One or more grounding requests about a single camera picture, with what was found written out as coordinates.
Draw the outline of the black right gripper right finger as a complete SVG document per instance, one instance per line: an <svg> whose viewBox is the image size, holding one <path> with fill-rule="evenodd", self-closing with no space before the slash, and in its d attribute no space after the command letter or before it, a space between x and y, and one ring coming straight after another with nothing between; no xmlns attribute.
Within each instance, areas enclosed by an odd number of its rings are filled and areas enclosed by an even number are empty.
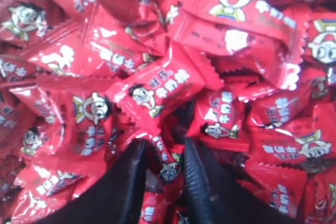
<svg viewBox="0 0 336 224"><path fill-rule="evenodd" d="M185 138L184 190L191 223L296 223L241 186L201 141Z"/></svg>

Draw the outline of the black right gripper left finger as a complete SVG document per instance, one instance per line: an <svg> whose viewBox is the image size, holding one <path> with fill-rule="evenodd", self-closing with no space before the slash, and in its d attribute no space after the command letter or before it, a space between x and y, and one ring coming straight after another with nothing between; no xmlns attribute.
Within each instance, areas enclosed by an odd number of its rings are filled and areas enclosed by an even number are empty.
<svg viewBox="0 0 336 224"><path fill-rule="evenodd" d="M138 223L146 176L146 140L133 140L80 197L38 223Z"/></svg>

